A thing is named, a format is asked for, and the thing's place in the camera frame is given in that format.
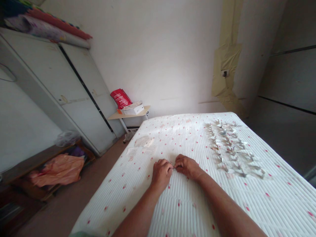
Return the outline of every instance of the white bedsheet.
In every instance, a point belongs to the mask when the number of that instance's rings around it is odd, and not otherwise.
[[[208,128],[210,123],[216,126],[217,119],[240,125],[236,127],[238,138],[255,155],[253,164],[264,170],[263,179],[218,169]],[[154,138],[152,145],[135,148],[135,141],[144,136]],[[227,159],[230,146],[219,143],[219,152]],[[195,159],[268,236],[316,236],[316,190],[234,113],[182,114],[144,121],[72,233],[111,236],[150,185],[155,161],[167,159],[174,164],[180,153]],[[155,207],[148,236],[220,234],[200,187],[174,171]]]

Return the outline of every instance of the finger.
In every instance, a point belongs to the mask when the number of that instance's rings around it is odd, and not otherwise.
[[[183,164],[182,164],[182,159],[178,159],[176,162],[175,162],[175,165],[174,165],[174,168],[176,169],[176,168],[178,168],[179,166],[183,166]]]
[[[169,161],[167,161],[166,159],[162,159],[158,161],[158,164],[163,166],[164,164],[169,163]]]
[[[169,169],[169,170],[168,170],[167,177],[168,177],[168,178],[170,178],[170,177],[171,177],[171,175],[172,175],[172,169]]]
[[[182,168],[182,167],[178,167],[178,168],[177,168],[177,172],[178,172],[178,173],[183,173],[183,168]]]
[[[164,164],[164,169],[166,169],[166,171],[168,172],[169,169],[173,169],[173,166],[170,163],[166,163]]]
[[[181,159],[183,156],[184,156],[184,155],[179,154],[175,160],[177,161],[178,159]]]

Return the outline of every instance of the wall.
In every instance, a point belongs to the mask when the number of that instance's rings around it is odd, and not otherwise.
[[[316,1],[288,0],[272,53],[316,45]]]
[[[315,10],[315,1],[288,0],[258,91],[261,98],[245,120],[297,172],[310,177],[316,174],[316,49],[302,48],[316,43]]]
[[[59,133],[15,82],[0,80],[0,171],[52,146]]]
[[[244,0],[233,90],[248,110],[285,2]],[[108,89],[151,105],[149,117],[225,111],[211,96],[221,0],[47,0],[41,7],[93,36],[90,52]]]
[[[315,166],[315,115],[257,97],[244,122],[302,176]]]

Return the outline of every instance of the person's left hand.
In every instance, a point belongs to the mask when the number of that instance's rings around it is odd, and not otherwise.
[[[159,160],[154,164],[150,186],[160,194],[169,184],[173,166],[166,159]]]

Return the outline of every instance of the hand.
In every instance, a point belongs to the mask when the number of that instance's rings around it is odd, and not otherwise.
[[[159,160],[154,164],[152,180],[150,186],[160,194],[169,184],[173,166],[166,159]]]
[[[198,178],[204,173],[204,171],[200,168],[198,163],[195,162],[195,160],[182,154],[179,154],[175,159],[174,168],[177,169],[179,173],[184,174],[189,179],[192,179],[194,181],[197,181]]]

